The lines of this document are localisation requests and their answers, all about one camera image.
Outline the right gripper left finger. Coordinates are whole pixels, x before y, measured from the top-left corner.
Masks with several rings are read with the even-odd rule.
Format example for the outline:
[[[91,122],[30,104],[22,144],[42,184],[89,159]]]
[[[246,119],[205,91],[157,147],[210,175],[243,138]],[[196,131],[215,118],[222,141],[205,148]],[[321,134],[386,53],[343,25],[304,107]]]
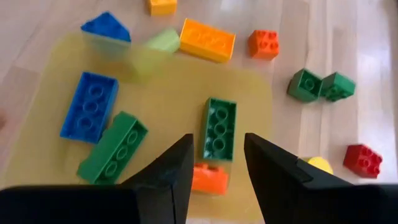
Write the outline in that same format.
[[[193,135],[185,134],[121,184],[6,188],[1,223],[185,223],[193,156]]]

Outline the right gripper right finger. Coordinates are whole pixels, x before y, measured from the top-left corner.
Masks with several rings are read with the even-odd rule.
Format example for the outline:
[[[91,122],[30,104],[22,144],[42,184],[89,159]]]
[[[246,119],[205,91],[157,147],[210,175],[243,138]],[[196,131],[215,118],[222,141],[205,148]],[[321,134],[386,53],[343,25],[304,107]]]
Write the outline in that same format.
[[[244,153],[266,224],[397,224],[396,184],[353,185],[254,133]]]

